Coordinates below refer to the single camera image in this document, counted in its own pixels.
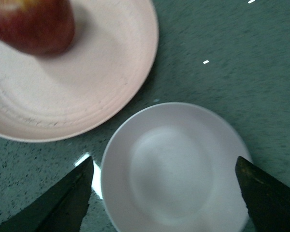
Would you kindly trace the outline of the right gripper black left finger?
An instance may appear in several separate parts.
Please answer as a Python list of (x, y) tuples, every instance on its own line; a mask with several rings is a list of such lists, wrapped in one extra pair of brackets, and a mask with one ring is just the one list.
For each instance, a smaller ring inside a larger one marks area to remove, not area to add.
[(94, 174), (86, 158), (42, 196), (0, 225), (0, 232), (78, 232), (87, 213)]

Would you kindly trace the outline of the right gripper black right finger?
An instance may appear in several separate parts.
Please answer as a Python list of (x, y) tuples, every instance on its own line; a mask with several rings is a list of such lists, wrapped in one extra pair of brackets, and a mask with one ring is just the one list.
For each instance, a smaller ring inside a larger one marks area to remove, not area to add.
[(290, 187), (239, 156), (236, 177), (258, 232), (290, 232)]

